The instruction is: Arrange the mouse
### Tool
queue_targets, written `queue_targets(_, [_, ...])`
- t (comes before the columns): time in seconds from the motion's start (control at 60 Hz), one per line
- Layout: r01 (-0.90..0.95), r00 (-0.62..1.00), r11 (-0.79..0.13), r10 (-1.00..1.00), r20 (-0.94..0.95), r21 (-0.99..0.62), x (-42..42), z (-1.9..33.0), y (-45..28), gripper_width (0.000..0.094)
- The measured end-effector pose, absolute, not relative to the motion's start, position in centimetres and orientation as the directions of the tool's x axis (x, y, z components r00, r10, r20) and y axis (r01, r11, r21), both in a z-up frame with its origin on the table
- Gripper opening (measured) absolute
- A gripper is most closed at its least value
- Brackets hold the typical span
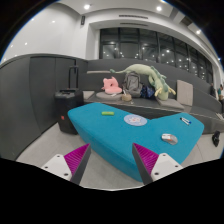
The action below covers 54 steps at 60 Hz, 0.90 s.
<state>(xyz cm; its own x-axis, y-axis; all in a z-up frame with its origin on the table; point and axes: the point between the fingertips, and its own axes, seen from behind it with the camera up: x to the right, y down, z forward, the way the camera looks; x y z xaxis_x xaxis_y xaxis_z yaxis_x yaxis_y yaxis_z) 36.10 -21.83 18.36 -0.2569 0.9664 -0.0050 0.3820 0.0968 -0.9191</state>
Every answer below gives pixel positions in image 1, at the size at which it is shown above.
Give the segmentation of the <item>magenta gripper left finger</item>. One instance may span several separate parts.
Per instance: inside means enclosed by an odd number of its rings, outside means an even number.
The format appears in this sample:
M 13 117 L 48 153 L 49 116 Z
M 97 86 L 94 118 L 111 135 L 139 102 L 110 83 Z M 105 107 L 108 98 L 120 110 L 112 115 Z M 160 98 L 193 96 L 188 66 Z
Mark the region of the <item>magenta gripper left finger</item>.
M 91 154 L 91 147 L 85 144 L 66 155 L 56 154 L 42 169 L 79 185 Z

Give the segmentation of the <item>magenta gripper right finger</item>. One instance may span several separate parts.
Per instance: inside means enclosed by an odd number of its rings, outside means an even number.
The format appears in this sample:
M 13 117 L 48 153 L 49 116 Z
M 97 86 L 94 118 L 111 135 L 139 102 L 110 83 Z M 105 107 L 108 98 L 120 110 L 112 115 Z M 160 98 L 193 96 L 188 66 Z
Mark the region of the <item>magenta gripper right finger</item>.
M 157 154 L 137 143 L 132 144 L 132 154 L 144 185 L 182 169 L 167 153 Z

